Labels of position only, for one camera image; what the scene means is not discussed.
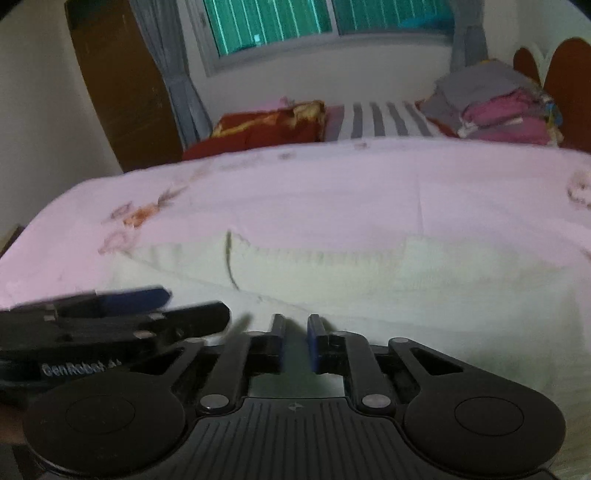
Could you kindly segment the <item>person's left hand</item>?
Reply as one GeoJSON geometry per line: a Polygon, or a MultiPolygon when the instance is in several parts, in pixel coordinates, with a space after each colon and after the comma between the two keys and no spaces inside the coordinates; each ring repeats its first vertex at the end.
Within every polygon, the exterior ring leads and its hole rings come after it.
{"type": "Polygon", "coordinates": [[[0,406],[0,443],[7,445],[25,445],[23,433],[23,416],[21,409],[11,406],[0,406]]]}

